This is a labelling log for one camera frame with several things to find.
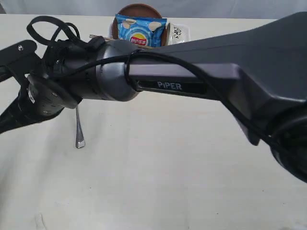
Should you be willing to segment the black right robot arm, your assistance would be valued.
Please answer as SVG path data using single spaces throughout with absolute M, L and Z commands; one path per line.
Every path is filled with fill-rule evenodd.
M 149 91 L 220 101 L 248 141 L 307 180 L 307 14 L 247 31 L 139 49 L 72 23 L 37 16 L 31 36 L 0 52 L 0 79 L 20 85 L 0 116 L 1 133 L 57 117 L 83 99 L 127 102 Z

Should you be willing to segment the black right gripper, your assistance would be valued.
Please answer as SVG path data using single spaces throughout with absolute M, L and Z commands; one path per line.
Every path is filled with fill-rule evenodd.
M 96 69 L 87 64 L 98 59 L 104 43 L 92 39 L 82 49 L 70 41 L 58 41 L 43 58 L 36 54 L 32 40 L 2 49 L 0 79 L 14 77 L 20 90 L 0 116 L 1 133 L 53 119 L 82 99 L 100 100 Z

